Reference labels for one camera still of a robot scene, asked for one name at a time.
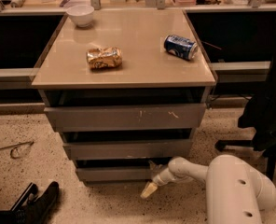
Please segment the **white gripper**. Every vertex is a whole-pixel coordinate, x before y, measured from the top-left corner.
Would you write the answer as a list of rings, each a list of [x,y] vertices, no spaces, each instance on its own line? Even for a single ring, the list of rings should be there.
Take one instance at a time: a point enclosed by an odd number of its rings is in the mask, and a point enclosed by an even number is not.
[[[186,180],[185,177],[180,177],[172,173],[168,166],[162,164],[155,164],[153,161],[149,161],[150,171],[152,172],[152,182],[147,182],[140,197],[146,199],[151,196],[159,186],[164,186],[169,183],[179,183]]]

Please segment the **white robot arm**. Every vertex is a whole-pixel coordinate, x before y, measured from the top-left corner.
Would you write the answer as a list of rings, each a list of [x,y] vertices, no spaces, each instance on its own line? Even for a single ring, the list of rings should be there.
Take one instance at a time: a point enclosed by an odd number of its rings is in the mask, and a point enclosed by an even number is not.
[[[209,165],[182,157],[166,165],[150,164],[151,180],[141,193],[143,199],[158,187],[195,179],[206,187],[207,224],[262,224],[260,213],[276,206],[273,182],[242,159],[224,154]]]

